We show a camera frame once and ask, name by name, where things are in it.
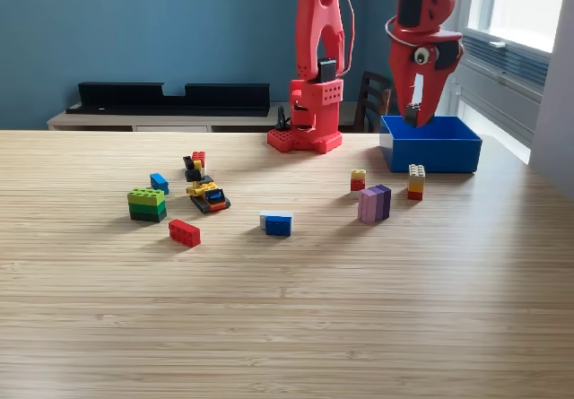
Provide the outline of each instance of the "red base plate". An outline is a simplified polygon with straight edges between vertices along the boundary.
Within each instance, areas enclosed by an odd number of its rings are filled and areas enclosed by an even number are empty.
[[[343,135],[340,132],[330,134],[313,142],[307,139],[306,136],[308,135],[308,133],[300,130],[289,130],[286,132],[271,130],[267,134],[267,143],[279,152],[296,150],[315,151],[320,154],[327,154],[343,143]]]

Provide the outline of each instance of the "dark green lego brick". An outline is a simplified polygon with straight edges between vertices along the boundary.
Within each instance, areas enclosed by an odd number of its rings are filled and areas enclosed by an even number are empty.
[[[129,212],[131,213],[153,213],[158,215],[165,211],[165,202],[161,202],[157,206],[150,206],[149,204],[129,204]]]
[[[129,213],[129,216],[134,221],[148,221],[148,222],[161,222],[168,215],[167,211],[159,214],[153,213]]]

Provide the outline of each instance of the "blue box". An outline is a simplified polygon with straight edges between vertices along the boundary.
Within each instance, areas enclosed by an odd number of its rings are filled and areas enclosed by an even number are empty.
[[[419,128],[402,117],[381,117],[380,133],[393,172],[407,172],[411,164],[421,164],[426,172],[473,173],[478,168],[483,140],[458,117],[434,117]]]

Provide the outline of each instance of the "stacked lego bricks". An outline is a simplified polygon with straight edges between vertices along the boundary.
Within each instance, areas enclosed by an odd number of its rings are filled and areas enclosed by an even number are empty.
[[[359,197],[359,192],[367,186],[366,170],[351,170],[351,196]]]
[[[129,216],[135,221],[161,222],[166,216],[162,190],[135,188],[127,195]]]
[[[391,190],[385,186],[372,186],[359,192],[357,218],[365,224],[386,220],[390,216]]]
[[[407,198],[411,200],[422,200],[425,180],[424,166],[411,164],[409,166],[409,182],[407,184]]]

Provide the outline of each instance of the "lego figure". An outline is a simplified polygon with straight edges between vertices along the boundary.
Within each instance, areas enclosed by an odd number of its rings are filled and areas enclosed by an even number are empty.
[[[225,197],[223,190],[207,175],[203,177],[200,169],[186,170],[186,179],[187,182],[193,183],[192,186],[187,188],[187,193],[191,201],[202,213],[213,213],[231,206],[231,202]]]

